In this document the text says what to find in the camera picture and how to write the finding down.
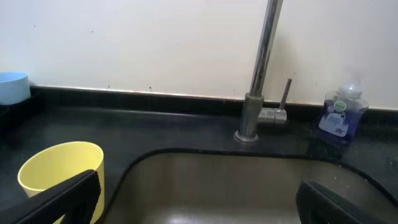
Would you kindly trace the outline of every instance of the clear plastic bottle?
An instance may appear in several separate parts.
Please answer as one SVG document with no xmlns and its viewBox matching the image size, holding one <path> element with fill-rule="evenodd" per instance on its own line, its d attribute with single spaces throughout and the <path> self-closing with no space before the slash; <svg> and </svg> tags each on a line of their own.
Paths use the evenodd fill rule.
<svg viewBox="0 0 398 224">
<path fill-rule="evenodd" d="M 342 145 L 351 143 L 359 120 L 369 108 L 368 102 L 361 99 L 361 94 L 362 90 L 354 85 L 346 85 L 326 94 L 318 122 L 318 133 L 322 138 Z"/>
</svg>

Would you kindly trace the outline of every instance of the sink basin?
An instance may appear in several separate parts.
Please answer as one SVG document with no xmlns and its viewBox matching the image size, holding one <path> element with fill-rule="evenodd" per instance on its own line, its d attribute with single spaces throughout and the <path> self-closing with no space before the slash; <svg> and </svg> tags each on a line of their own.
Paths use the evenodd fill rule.
<svg viewBox="0 0 398 224">
<path fill-rule="evenodd" d="M 398 220 L 397 208 L 366 179 L 329 162 L 165 153 L 128 171 L 103 223 L 300 223 L 302 179 L 388 223 Z"/>
</svg>

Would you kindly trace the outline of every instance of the wall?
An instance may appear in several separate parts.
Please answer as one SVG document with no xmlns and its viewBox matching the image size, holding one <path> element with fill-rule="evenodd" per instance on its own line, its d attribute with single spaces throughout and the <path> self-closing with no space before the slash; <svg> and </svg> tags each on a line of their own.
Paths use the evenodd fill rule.
<svg viewBox="0 0 398 224">
<path fill-rule="evenodd" d="M 33 85 L 242 99 L 266 0 L 2 0 L 0 70 Z M 264 96 L 322 104 L 360 83 L 398 110 L 396 0 L 285 0 Z"/>
</svg>

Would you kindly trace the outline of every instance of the black countertop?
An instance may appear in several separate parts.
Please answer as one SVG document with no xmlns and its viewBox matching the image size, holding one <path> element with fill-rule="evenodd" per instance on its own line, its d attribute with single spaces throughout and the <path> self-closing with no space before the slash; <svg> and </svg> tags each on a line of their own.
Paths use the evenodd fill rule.
<svg viewBox="0 0 398 224">
<path fill-rule="evenodd" d="M 0 210 L 27 200 L 17 182 L 21 165 L 68 141 L 89 141 L 103 149 L 106 204 L 133 162 L 178 151 L 321 159 L 357 172 L 398 205 L 398 127 L 362 124 L 350 147 L 336 147 L 315 138 L 308 121 L 290 120 L 283 129 L 259 127 L 255 144 L 233 139 L 238 126 L 234 116 L 48 106 L 0 136 Z"/>
</svg>

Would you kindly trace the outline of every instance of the silver faucet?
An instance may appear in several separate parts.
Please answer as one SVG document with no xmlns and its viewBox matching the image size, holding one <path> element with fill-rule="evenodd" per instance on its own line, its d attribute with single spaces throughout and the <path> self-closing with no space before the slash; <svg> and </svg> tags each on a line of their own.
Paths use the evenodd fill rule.
<svg viewBox="0 0 398 224">
<path fill-rule="evenodd" d="M 241 126 L 235 132 L 235 137 L 239 141 L 257 140 L 257 123 L 259 121 L 271 126 L 283 125 L 287 121 L 284 106 L 292 80 L 288 79 L 287 81 L 279 108 L 262 108 L 264 97 L 261 95 L 282 2 L 283 0 L 268 0 L 250 92 L 245 94 Z"/>
</svg>

